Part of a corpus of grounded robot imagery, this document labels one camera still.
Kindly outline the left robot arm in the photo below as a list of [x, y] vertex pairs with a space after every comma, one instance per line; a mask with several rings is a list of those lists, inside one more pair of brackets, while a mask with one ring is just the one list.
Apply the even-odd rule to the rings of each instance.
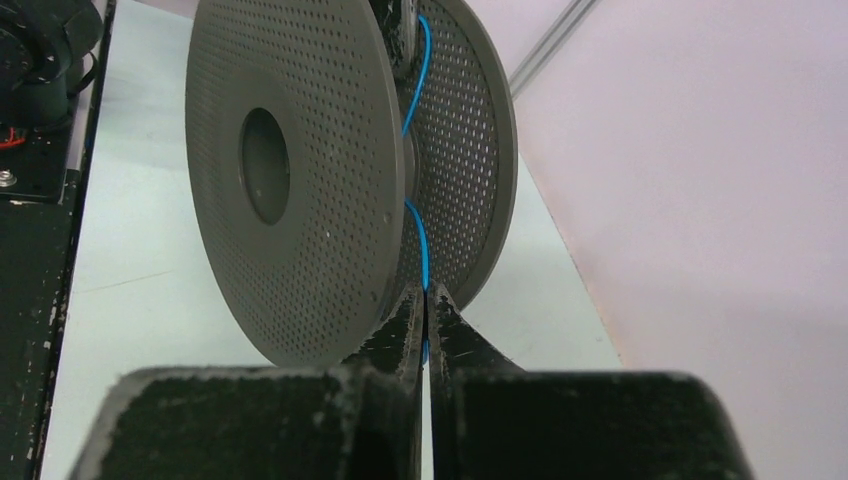
[[[275, 131], [289, 143], [394, 144], [397, 77], [426, 23], [415, 1], [202, 1], [186, 74], [186, 138]], [[57, 123], [66, 71], [91, 52], [103, 20], [89, 1], [1, 5], [1, 120]]]

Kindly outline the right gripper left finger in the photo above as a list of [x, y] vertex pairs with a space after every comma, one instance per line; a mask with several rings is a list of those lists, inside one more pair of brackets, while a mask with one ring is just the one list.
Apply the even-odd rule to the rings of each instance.
[[332, 367], [157, 367], [109, 391], [74, 479], [417, 479], [426, 298]]

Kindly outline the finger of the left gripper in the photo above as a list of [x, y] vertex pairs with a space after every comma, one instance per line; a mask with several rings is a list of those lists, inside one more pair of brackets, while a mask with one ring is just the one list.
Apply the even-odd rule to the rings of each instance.
[[370, 0], [389, 55], [393, 76], [406, 78], [413, 69], [418, 47], [418, 0]]

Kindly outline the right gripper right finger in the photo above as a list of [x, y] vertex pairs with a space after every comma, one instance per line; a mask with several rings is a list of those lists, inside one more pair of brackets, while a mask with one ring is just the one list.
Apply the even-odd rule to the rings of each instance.
[[427, 295], [438, 479], [750, 479], [722, 402], [674, 371], [527, 371]]

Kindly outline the black cable spool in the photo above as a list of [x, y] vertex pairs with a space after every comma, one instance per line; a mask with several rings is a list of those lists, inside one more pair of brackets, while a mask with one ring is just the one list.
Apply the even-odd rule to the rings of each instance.
[[395, 80], [398, 142], [186, 138], [195, 214], [226, 305], [281, 367], [333, 365], [410, 284], [468, 305], [508, 235], [518, 141], [509, 84], [464, 1], [419, 1], [426, 30]]

